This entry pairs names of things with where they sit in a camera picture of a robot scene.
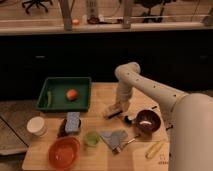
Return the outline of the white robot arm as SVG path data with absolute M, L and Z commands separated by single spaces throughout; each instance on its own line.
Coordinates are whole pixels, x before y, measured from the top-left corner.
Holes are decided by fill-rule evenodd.
M 135 87 L 172 114 L 169 171 L 213 171 L 213 98 L 186 93 L 140 75 L 136 62 L 119 65 L 116 101 L 132 97 Z

